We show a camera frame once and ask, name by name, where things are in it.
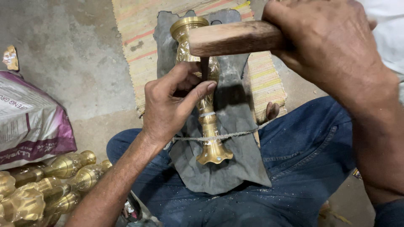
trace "fingernail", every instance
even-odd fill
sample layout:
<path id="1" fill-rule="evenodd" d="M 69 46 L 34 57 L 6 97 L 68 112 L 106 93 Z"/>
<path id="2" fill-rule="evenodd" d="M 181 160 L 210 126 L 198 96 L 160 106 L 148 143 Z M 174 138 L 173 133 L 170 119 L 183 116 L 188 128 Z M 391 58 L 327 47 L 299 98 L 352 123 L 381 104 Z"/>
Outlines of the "fingernail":
<path id="1" fill-rule="evenodd" d="M 211 83 L 208 85 L 208 91 L 213 91 L 216 88 L 216 83 Z"/>

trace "striped mat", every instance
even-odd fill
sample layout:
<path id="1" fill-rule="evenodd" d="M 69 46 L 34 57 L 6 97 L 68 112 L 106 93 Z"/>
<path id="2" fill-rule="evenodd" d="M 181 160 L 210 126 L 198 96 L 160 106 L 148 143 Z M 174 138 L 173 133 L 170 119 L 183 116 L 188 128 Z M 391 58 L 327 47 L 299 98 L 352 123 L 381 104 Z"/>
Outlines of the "striped mat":
<path id="1" fill-rule="evenodd" d="M 188 10 L 194 10 L 197 16 L 203 16 L 231 8 L 240 12 L 242 21 L 254 20 L 250 1 L 245 0 L 112 0 L 112 4 L 139 112 L 145 108 L 145 84 L 157 78 L 157 44 L 153 33 L 159 11 L 171 11 L 183 16 Z M 286 93 L 270 52 L 251 54 L 248 67 L 257 122 L 262 123 L 265 119 L 265 108 L 269 101 L 279 103 L 279 116 L 286 114 Z"/>

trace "purple bag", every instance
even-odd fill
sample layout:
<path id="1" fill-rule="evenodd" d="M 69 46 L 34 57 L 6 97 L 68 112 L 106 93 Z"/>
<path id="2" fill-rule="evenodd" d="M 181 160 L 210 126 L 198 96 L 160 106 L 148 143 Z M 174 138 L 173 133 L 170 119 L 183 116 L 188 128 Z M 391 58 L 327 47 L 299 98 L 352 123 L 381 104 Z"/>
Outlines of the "purple bag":
<path id="1" fill-rule="evenodd" d="M 76 150 L 63 108 L 18 73 L 0 71 L 0 170 Z"/>

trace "wooden mallet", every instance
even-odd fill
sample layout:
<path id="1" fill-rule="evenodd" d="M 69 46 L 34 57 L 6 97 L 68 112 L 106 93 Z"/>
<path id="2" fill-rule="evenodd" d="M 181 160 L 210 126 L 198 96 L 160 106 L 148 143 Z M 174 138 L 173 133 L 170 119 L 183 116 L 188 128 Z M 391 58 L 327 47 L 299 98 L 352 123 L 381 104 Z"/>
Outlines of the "wooden mallet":
<path id="1" fill-rule="evenodd" d="M 193 56 L 235 55 L 280 50 L 291 45 L 282 32 L 266 21 L 246 21 L 195 28 L 189 31 Z"/>

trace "twine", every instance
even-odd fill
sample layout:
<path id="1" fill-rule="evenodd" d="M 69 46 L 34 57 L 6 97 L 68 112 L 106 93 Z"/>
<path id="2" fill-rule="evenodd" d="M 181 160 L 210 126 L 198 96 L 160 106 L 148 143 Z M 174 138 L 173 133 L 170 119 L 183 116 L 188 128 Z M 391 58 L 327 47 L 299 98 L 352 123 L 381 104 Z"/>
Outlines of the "twine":
<path id="1" fill-rule="evenodd" d="M 181 140 L 181 141 L 190 141 L 190 140 L 195 140 L 195 141 L 209 141 L 209 140 L 216 140 L 216 139 L 220 139 L 220 140 L 224 140 L 230 137 L 238 137 L 238 136 L 243 136 L 243 135 L 247 135 L 247 134 L 251 134 L 251 133 L 255 133 L 256 131 L 262 129 L 263 127 L 267 126 L 269 123 L 271 123 L 273 120 L 275 120 L 276 118 L 258 126 L 258 128 L 253 129 L 253 130 L 249 130 L 249 131 L 245 131 L 245 132 L 235 132 L 235 133 L 230 133 L 230 134 L 225 134 L 225 135 L 218 135 L 215 137 L 200 137 L 200 138 L 193 138 L 193 137 L 174 137 L 173 138 L 173 142 L 175 140 Z"/>

